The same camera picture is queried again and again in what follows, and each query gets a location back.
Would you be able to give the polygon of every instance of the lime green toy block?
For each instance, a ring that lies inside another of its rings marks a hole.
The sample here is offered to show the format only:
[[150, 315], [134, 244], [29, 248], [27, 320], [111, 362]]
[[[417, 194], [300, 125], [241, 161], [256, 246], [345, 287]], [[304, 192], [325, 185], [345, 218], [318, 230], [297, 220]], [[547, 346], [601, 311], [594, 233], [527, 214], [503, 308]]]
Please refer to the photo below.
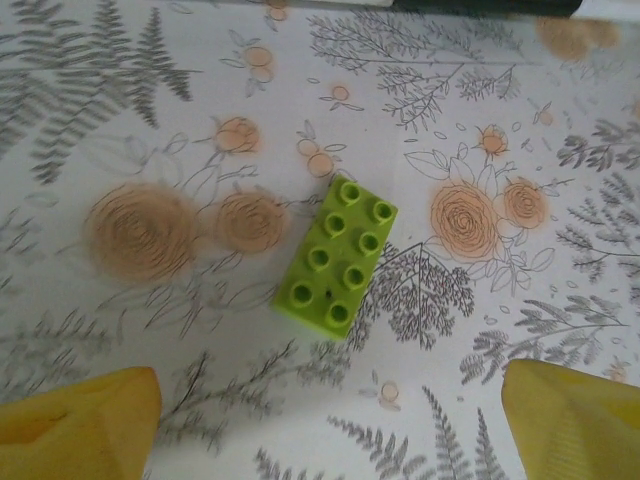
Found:
[[398, 209], [337, 176], [271, 305], [347, 337]]

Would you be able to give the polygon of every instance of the gray fern print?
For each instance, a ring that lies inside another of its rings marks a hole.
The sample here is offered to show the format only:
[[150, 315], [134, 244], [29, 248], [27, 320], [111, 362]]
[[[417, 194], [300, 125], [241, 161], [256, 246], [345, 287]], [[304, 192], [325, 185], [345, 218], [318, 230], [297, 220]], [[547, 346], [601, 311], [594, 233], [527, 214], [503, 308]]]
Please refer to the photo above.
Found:
[[593, 364], [603, 350], [605, 333], [629, 325], [618, 318], [620, 305], [592, 295], [570, 295], [569, 305], [558, 308], [538, 300], [525, 300], [535, 308], [520, 310], [523, 318], [516, 327], [527, 336], [511, 341], [503, 330], [480, 332], [473, 340], [473, 351], [460, 363], [462, 384], [482, 378], [489, 382], [507, 368], [514, 358], [532, 358], [574, 367]]
[[453, 335], [452, 307], [465, 317], [473, 313], [469, 283], [464, 269], [449, 270], [423, 242], [402, 251], [387, 243], [347, 338], [348, 347], [362, 350], [373, 323], [389, 313], [398, 342], [417, 341], [423, 350], [431, 350], [438, 337]]
[[[64, 5], [50, 0], [16, 0], [11, 7], [25, 28], [0, 35], [7, 44], [0, 54], [0, 159], [40, 126], [31, 151], [38, 182], [55, 182], [72, 149], [130, 107], [157, 128], [161, 84], [191, 100], [191, 71], [171, 60], [157, 8], [134, 43], [116, 0], [98, 0], [91, 25], [65, 17]], [[17, 66], [3, 66], [7, 60]]]
[[0, 317], [5, 302], [23, 293], [23, 285], [16, 279], [18, 267], [28, 267], [44, 259], [38, 234], [41, 227], [35, 217], [24, 216], [14, 208], [0, 219]]
[[87, 364], [107, 355], [112, 343], [96, 320], [77, 310], [62, 321], [45, 312], [35, 327], [0, 336], [0, 403], [85, 379]]
[[599, 195], [568, 208], [579, 225], [556, 232], [558, 241], [577, 252], [573, 267], [591, 283], [600, 282], [607, 267], [617, 267], [629, 283], [629, 302], [640, 306], [640, 185], [613, 173]]
[[[375, 68], [378, 89], [391, 97], [383, 111], [416, 133], [437, 122], [453, 91], [473, 101], [515, 98], [515, 70], [531, 65], [522, 57], [522, 41], [495, 20], [470, 19], [454, 29], [420, 15], [354, 11], [337, 19], [316, 15], [309, 24], [315, 55], [355, 74]], [[513, 60], [486, 58], [487, 41]]]
[[[158, 439], [165, 444], [198, 440], [219, 452], [231, 411], [244, 410], [261, 419], [281, 413], [284, 398], [273, 394], [277, 385], [294, 378], [310, 384], [338, 388], [351, 368], [348, 351], [330, 341], [314, 343], [307, 355], [300, 355], [295, 341], [262, 352], [249, 364], [248, 372], [226, 385], [212, 385], [215, 357], [203, 351], [184, 369], [175, 372], [173, 398], [168, 397], [160, 418]], [[211, 421], [207, 412], [220, 410], [222, 420]]]
[[597, 172], [614, 165], [625, 170], [640, 166], [640, 123], [630, 121], [620, 126], [598, 119], [591, 137], [592, 142], [581, 135], [568, 135], [557, 153], [560, 166], [586, 167]]
[[431, 406], [435, 424], [435, 467], [429, 466], [426, 454], [407, 455], [410, 442], [406, 436], [400, 440], [395, 433], [391, 433], [385, 438], [380, 428], [374, 431], [336, 417], [329, 417], [327, 421], [350, 438], [355, 438], [356, 444], [369, 453], [369, 461], [374, 464], [376, 478], [379, 480], [473, 480], [474, 474], [476, 480], [507, 480], [508, 477], [494, 453], [482, 410], [478, 408], [478, 435], [473, 469], [440, 402], [429, 388], [422, 388]]
[[[262, 448], [258, 450], [254, 461], [256, 463], [256, 473], [260, 475], [260, 480], [330, 480], [324, 472], [315, 475], [307, 473], [304, 469], [296, 475], [291, 467], [284, 468], [280, 462], [274, 461]], [[344, 475], [334, 477], [333, 480], [344, 480]]]

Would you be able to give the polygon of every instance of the plant illustration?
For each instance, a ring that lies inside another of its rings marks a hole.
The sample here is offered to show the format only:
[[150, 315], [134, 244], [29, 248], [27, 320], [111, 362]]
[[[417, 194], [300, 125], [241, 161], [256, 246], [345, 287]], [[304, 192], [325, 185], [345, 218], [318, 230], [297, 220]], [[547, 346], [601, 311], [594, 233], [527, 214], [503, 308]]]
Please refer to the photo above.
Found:
[[583, 136], [568, 135], [564, 139], [564, 147], [557, 153], [560, 166], [585, 166], [597, 172], [614, 165], [625, 170], [635, 170], [640, 166], [640, 123], [629, 121], [626, 126], [619, 126], [600, 118], [591, 136], [594, 144]]
[[456, 431], [447, 414], [443, 411], [440, 402], [427, 387], [422, 387], [425, 396], [432, 409], [432, 418], [435, 424], [436, 468], [429, 467], [427, 456], [418, 454], [408, 456], [409, 438], [404, 437], [401, 442], [395, 433], [385, 435], [380, 428], [365, 428], [353, 422], [329, 417], [330, 425], [339, 428], [350, 438], [355, 438], [356, 443], [365, 452], [370, 452], [369, 460], [375, 464], [376, 478], [380, 480], [507, 480], [498, 459], [494, 453], [493, 445], [489, 438], [489, 432], [482, 410], [478, 408], [478, 436], [476, 437], [475, 472], [471, 462], [458, 441]]
[[[378, 88], [392, 98], [383, 111], [414, 132], [437, 121], [452, 88], [474, 101], [514, 98], [520, 88], [514, 69], [528, 65], [521, 56], [508, 62], [484, 58], [482, 42], [489, 40], [488, 29], [497, 28], [486, 22], [469, 20], [466, 34], [423, 17], [374, 11], [337, 19], [316, 15], [309, 23], [315, 55], [355, 74], [375, 66]], [[521, 42], [506, 29], [491, 41], [512, 51]]]
[[586, 198], [578, 208], [569, 207], [572, 217], [594, 233], [572, 224], [556, 232], [558, 241], [578, 252], [573, 267], [598, 283], [610, 264], [629, 281], [629, 301], [640, 305], [640, 187], [613, 173], [603, 180], [600, 201]]
[[97, 320], [73, 310], [62, 322], [46, 311], [33, 327], [0, 336], [0, 402], [11, 402], [86, 378], [84, 366], [106, 355], [112, 338]]
[[[31, 195], [25, 201], [41, 203], [46, 199]], [[40, 225], [35, 222], [35, 217], [23, 216], [19, 207], [0, 220], [0, 303], [11, 301], [23, 292], [22, 286], [16, 282], [12, 264], [19, 262], [30, 266], [44, 259], [37, 238], [39, 232]], [[0, 306], [0, 316], [3, 313], [4, 308]]]
[[337, 110], [339, 108], [346, 108], [348, 110], [353, 110], [355, 112], [362, 112], [364, 108], [358, 107], [351, 103], [346, 103], [349, 100], [351, 93], [347, 90], [347, 87], [343, 87], [342, 85], [337, 85], [331, 89], [331, 95], [327, 97], [320, 97], [319, 100], [323, 102], [330, 102], [331, 108], [330, 112]]
[[529, 335], [523, 340], [510, 341], [502, 330], [480, 332], [473, 341], [476, 353], [460, 363], [462, 384], [480, 377], [485, 384], [514, 358], [533, 358], [565, 367], [591, 365], [603, 349], [604, 332], [628, 327], [618, 319], [619, 304], [595, 295], [569, 295], [567, 300], [569, 305], [564, 308], [525, 300], [535, 308], [520, 310], [524, 318], [515, 323], [516, 327], [526, 327]]
[[233, 51], [234, 58], [221, 58], [220, 61], [233, 68], [246, 68], [249, 78], [245, 86], [245, 95], [252, 97], [256, 90], [266, 90], [266, 84], [273, 80], [273, 53], [262, 46], [259, 38], [245, 40], [235, 30], [229, 30], [231, 41], [239, 50]]
[[258, 418], [277, 415], [284, 399], [272, 391], [279, 381], [293, 377], [302, 386], [316, 383], [339, 387], [351, 367], [348, 351], [330, 341], [314, 343], [307, 355], [301, 355], [291, 340], [260, 354], [250, 363], [247, 374], [236, 376], [221, 387], [213, 386], [214, 362], [215, 358], [203, 351], [186, 368], [176, 372], [173, 399], [167, 401], [160, 419], [160, 440], [169, 443], [201, 440], [209, 448], [219, 450], [227, 421], [210, 423], [205, 412], [211, 410], [212, 404], [223, 412], [244, 407], [249, 415]]
[[296, 144], [298, 153], [307, 159], [307, 170], [316, 178], [341, 174], [353, 179], [353, 176], [342, 168], [335, 168], [336, 163], [342, 162], [342, 158], [336, 155], [347, 148], [343, 143], [332, 143], [321, 147], [317, 142], [316, 132], [311, 122], [305, 120], [304, 130], [296, 132], [302, 139]]
[[547, 197], [558, 196], [557, 187], [572, 180], [536, 185], [522, 177], [510, 178], [509, 172], [516, 170], [513, 162], [497, 168], [490, 161], [506, 151], [504, 131], [495, 125], [480, 131], [478, 147], [485, 152], [485, 162], [479, 173], [475, 165], [483, 164], [467, 157], [465, 143], [459, 144], [456, 155], [432, 150], [406, 153], [405, 158], [414, 170], [443, 182], [431, 203], [436, 235], [426, 241], [427, 251], [468, 265], [469, 279], [490, 279], [491, 291], [510, 287], [515, 295], [518, 288], [529, 289], [532, 273], [553, 262], [554, 248], [529, 256], [526, 242], [530, 231], [544, 225], [549, 215]]
[[200, 334], [210, 333], [226, 314], [253, 310], [268, 302], [276, 290], [274, 282], [264, 281], [246, 285], [229, 292], [228, 282], [220, 278], [242, 261], [238, 252], [221, 256], [197, 266], [187, 278], [169, 285], [128, 287], [98, 306], [98, 311], [121, 312], [123, 316], [136, 313], [149, 316], [145, 330], [173, 328], [183, 339], [192, 327]]
[[258, 126], [246, 117], [233, 117], [225, 122], [211, 117], [215, 125], [211, 138], [196, 140], [194, 143], [212, 142], [214, 153], [207, 161], [207, 167], [220, 163], [227, 155], [252, 154], [260, 142]]
[[[256, 473], [260, 475], [260, 480], [324, 480], [325, 473], [319, 472], [313, 476], [307, 476], [307, 469], [302, 470], [295, 476], [291, 467], [280, 467], [280, 462], [273, 461], [269, 454], [262, 448], [258, 450], [254, 461], [256, 462]], [[335, 480], [344, 480], [344, 475], [336, 477]]]
[[389, 325], [397, 341], [417, 340], [420, 348], [431, 350], [437, 337], [453, 334], [455, 317], [451, 307], [465, 317], [473, 313], [473, 292], [462, 268], [447, 269], [422, 242], [402, 251], [387, 244], [347, 346], [362, 350], [372, 324], [382, 313], [389, 313]]
[[157, 8], [134, 44], [116, 0], [100, 0], [88, 28], [64, 18], [62, 3], [15, 0], [11, 6], [18, 23], [29, 28], [0, 36], [3, 43], [15, 44], [0, 62], [25, 65], [0, 68], [0, 159], [44, 122], [31, 152], [40, 183], [55, 182], [72, 149], [130, 107], [158, 128], [159, 85], [191, 100], [193, 71], [177, 69], [171, 60]]
[[614, 355], [613, 362], [609, 365], [609, 368], [602, 372], [602, 374], [614, 382], [627, 383], [627, 367], [630, 366], [631, 364], [629, 362], [624, 362], [620, 360], [617, 355]]

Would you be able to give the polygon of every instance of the orange rose print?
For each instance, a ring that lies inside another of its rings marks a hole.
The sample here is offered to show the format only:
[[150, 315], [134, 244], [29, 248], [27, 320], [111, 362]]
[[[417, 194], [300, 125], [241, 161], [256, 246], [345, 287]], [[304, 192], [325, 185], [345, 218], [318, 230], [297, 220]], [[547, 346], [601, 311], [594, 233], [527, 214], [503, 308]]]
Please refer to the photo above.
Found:
[[195, 257], [196, 208], [175, 190], [125, 184], [89, 212], [85, 231], [92, 259], [129, 282], [168, 280]]
[[545, 194], [524, 178], [508, 185], [494, 205], [502, 217], [522, 228], [536, 228], [548, 215]]
[[263, 193], [227, 197], [213, 219], [214, 237], [224, 247], [260, 253], [274, 247], [287, 229], [285, 207]]
[[484, 130], [478, 128], [478, 131], [480, 132], [480, 142], [476, 148], [484, 150], [487, 158], [493, 159], [508, 151], [507, 134], [499, 126], [489, 125]]
[[611, 48], [618, 44], [618, 28], [610, 22], [539, 18], [538, 39], [555, 57], [566, 61], [584, 60], [591, 49]]
[[488, 260], [498, 234], [491, 200], [470, 185], [443, 187], [431, 205], [431, 225], [447, 251], [460, 262]]

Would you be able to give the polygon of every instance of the yellow plastic piece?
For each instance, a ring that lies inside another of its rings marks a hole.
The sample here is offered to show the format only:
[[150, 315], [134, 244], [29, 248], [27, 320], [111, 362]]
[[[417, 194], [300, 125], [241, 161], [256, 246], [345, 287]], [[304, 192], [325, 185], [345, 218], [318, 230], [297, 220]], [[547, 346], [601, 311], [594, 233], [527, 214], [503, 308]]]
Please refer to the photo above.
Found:
[[136, 367], [0, 405], [0, 479], [140, 480], [161, 404]]
[[528, 480], [640, 479], [640, 388], [512, 360], [502, 405]]

